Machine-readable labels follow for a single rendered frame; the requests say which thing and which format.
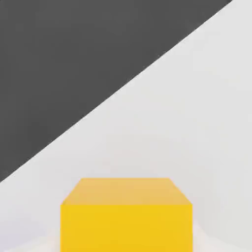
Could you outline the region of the small yellow cube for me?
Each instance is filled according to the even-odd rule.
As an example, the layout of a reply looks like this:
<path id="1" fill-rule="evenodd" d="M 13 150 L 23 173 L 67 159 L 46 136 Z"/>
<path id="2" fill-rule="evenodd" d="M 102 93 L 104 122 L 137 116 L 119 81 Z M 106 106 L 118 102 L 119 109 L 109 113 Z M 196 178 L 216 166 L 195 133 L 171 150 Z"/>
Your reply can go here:
<path id="1" fill-rule="evenodd" d="M 83 178 L 61 204 L 60 252 L 192 252 L 192 217 L 168 178 Z"/>

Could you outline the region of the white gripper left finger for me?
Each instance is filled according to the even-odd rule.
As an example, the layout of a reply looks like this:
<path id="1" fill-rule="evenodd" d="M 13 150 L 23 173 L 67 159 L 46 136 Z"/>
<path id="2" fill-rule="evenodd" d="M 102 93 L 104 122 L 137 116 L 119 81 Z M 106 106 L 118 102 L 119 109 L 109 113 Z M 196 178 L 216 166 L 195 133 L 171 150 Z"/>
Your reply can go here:
<path id="1" fill-rule="evenodd" d="M 60 230 L 18 236 L 3 252 L 60 252 Z"/>

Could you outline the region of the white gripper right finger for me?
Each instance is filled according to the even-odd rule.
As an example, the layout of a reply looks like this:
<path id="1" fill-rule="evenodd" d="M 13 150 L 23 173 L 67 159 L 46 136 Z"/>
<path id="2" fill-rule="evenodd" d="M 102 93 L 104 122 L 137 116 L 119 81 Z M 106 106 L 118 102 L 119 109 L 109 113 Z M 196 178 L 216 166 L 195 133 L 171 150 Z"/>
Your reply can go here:
<path id="1" fill-rule="evenodd" d="M 227 244 L 217 238 L 208 236 L 195 222 L 193 224 L 193 252 L 249 252 L 234 245 Z"/>

